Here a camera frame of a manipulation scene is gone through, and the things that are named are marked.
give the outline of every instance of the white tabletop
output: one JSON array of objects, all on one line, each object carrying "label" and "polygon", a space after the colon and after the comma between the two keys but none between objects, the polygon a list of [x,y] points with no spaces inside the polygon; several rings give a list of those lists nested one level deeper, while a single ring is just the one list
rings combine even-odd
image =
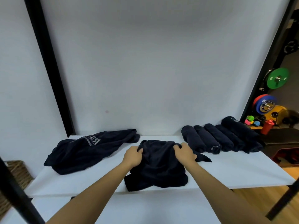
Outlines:
[{"label": "white tabletop", "polygon": [[[32,203],[48,221],[71,197],[34,198]],[[114,194],[96,224],[220,224],[201,190],[149,191],[144,194]],[[12,208],[0,224],[26,224]]]},{"label": "white tabletop", "polygon": [[[81,136],[70,136],[69,139],[77,139]],[[162,140],[183,142],[182,136],[141,136],[139,142],[134,144],[123,144],[114,154],[104,158],[98,164],[86,170],[59,175],[51,167],[45,167],[36,179],[26,188],[28,196],[76,196],[88,186],[93,184],[107,172],[120,164],[126,150],[133,145],[139,145],[142,140]],[[200,162],[205,170],[212,174],[230,189],[252,188],[265,186],[290,185],[294,179],[282,168],[269,159],[264,153],[246,154],[240,152],[221,152],[218,155],[203,153],[212,162]],[[142,191],[167,190],[167,189],[196,189],[196,182],[191,175],[186,172],[188,183],[182,187],[162,189],[156,186],[149,187]],[[128,193],[124,181],[115,191],[119,194]]]}]

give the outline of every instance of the wooden floor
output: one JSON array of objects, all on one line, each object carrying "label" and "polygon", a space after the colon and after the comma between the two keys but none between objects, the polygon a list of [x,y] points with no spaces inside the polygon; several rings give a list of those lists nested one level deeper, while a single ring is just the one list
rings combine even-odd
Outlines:
[{"label": "wooden floor", "polygon": [[[299,177],[299,167],[284,168],[284,170],[295,179]],[[287,190],[287,186],[278,186],[234,189],[234,192],[266,215]],[[279,213],[273,223],[299,224],[299,194]]]}]

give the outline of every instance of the wicker basket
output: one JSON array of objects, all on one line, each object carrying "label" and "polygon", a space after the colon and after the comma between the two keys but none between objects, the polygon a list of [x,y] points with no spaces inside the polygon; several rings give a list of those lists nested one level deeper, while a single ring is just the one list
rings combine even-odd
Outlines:
[{"label": "wicker basket", "polygon": [[[21,160],[5,161],[5,162],[7,163],[8,169],[16,179],[17,183],[24,190],[29,185],[29,183],[33,180],[33,177],[29,174],[24,162]],[[10,209],[10,207],[11,204],[5,198],[5,196],[3,196],[2,193],[0,192],[0,220]]]}]

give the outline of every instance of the red water bottle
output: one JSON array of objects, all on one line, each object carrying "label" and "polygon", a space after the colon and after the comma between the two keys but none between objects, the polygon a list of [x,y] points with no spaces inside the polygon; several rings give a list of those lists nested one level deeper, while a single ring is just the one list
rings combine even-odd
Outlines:
[{"label": "red water bottle", "polygon": [[264,134],[264,135],[268,134],[274,125],[275,125],[275,123],[273,122],[273,120],[271,120],[271,119],[267,120],[264,123],[263,128],[261,129],[261,134]]}]

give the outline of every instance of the white backdrop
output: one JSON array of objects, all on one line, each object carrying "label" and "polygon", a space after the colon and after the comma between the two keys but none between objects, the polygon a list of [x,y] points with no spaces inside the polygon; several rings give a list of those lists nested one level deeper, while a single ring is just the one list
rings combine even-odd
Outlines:
[{"label": "white backdrop", "polygon": [[289,0],[41,0],[78,135],[241,117]]},{"label": "white backdrop", "polygon": [[0,1],[0,157],[36,177],[65,129],[24,0]]}]

